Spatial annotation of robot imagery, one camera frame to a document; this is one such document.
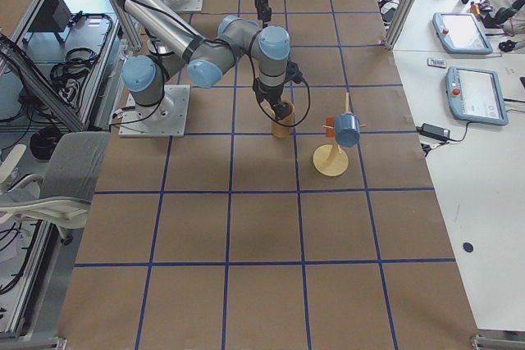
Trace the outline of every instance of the black round dot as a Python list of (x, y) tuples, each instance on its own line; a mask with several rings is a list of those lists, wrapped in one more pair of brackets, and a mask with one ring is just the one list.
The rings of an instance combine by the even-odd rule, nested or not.
[(465, 243), (463, 244), (463, 250), (464, 250), (465, 252), (469, 252), (469, 253), (471, 253), (471, 252), (473, 252), (473, 250), (474, 250), (474, 246), (473, 246), (471, 243), (469, 243), (469, 242), (465, 242)]

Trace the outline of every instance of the blue cup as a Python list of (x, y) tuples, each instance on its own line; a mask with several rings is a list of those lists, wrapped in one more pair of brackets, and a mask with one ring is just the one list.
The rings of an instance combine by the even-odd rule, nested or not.
[(334, 121), (336, 141), (341, 147), (353, 147), (359, 142), (359, 118), (346, 112), (336, 117)]

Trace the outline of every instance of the white table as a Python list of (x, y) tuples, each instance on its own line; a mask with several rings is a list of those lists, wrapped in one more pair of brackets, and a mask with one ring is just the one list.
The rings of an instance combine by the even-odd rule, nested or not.
[[(525, 55), (451, 56), (431, 25), (435, 11), (461, 12), (459, 0), (417, 0), (395, 46), (394, 56), (416, 125), (451, 130), (460, 139), (445, 95), (445, 69), (427, 66), (440, 57), (448, 66), (498, 73), (506, 98), (525, 100), (518, 77)], [(502, 37), (496, 37), (497, 43)], [(508, 105), (523, 109), (525, 104)], [(471, 125), (467, 138), (432, 151), (427, 164), (477, 327), (525, 331), (525, 114), (509, 113), (504, 127)], [(463, 243), (474, 246), (471, 253)]]

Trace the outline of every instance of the remote control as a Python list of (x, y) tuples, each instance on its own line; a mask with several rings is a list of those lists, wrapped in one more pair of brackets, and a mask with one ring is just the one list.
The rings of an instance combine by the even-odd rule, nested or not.
[(445, 59), (437, 59), (435, 57), (429, 57), (427, 59), (427, 64), (432, 67), (440, 67), (441, 69), (446, 68)]

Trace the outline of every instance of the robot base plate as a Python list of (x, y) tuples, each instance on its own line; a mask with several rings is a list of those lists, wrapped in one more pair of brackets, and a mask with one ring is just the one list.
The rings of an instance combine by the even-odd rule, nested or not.
[[(169, 135), (174, 137), (184, 136), (186, 116), (188, 114), (189, 85), (165, 85), (164, 90), (166, 95), (174, 102), (174, 106), (170, 110), (168, 116), (162, 121), (154, 122), (149, 125), (144, 122), (122, 125), (118, 132), (121, 137), (140, 138), (167, 137)], [(126, 105), (135, 105), (135, 100), (131, 95), (128, 96)], [(137, 119), (137, 113), (135, 111), (127, 111), (124, 113), (121, 121), (122, 123), (126, 123)]]
[(190, 0), (179, 6), (174, 6), (172, 10), (177, 14), (189, 14), (191, 12), (202, 12), (204, 0)]

